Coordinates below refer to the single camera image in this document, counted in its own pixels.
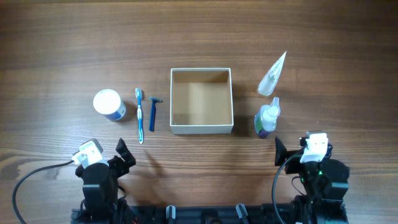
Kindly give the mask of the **clear spray bottle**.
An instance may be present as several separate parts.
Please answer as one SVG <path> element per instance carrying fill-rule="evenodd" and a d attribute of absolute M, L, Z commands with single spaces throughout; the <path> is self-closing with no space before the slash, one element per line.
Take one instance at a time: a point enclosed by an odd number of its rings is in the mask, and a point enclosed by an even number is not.
<path fill-rule="evenodd" d="M 281 112 L 279 100 L 279 97 L 274 97 L 271 104 L 262 105 L 254 117 L 254 128 L 260 139 L 265 139 L 276 129 L 277 118 Z"/>

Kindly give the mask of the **white cream tube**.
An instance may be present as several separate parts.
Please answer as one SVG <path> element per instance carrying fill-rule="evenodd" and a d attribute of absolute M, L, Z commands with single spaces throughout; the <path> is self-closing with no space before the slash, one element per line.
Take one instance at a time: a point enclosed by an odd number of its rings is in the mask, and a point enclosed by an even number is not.
<path fill-rule="evenodd" d="M 285 61 L 285 56 L 287 52 L 284 52 L 280 58 L 271 66 L 269 71 L 266 73 L 264 78 L 258 85 L 257 92 L 263 96 L 269 96 L 274 91 L 276 84 L 279 80 L 280 74 Z"/>

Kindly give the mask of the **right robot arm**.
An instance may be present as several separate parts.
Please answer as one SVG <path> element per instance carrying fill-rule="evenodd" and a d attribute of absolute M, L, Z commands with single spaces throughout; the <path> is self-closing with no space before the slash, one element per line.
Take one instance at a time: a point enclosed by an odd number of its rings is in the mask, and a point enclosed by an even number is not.
<path fill-rule="evenodd" d="M 300 162 L 308 137 L 300 140 L 301 149 L 288 151 L 282 141 L 275 138 L 275 165 L 278 170 L 272 183 L 273 218 L 276 223 L 348 223 L 343 197 L 349 189 L 349 167 L 331 158 L 333 146 L 328 144 L 326 155 L 320 161 Z M 278 208 L 275 190 L 281 171 L 286 174 L 298 174 L 305 193 L 298 195 L 291 202 L 282 216 Z"/>

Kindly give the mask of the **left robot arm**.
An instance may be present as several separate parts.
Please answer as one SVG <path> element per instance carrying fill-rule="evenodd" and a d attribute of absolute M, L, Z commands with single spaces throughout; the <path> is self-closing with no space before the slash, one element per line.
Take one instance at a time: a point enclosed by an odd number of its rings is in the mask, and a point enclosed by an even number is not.
<path fill-rule="evenodd" d="M 83 180 L 84 199 L 79 209 L 73 210 L 72 223 L 138 223 L 138 216 L 130 209 L 118 179 L 136 165 L 134 156 L 123 139 L 116 146 L 119 154 L 110 160 L 102 156 L 103 148 L 96 139 L 90 139 L 72 156 L 78 166 L 75 175 Z"/>

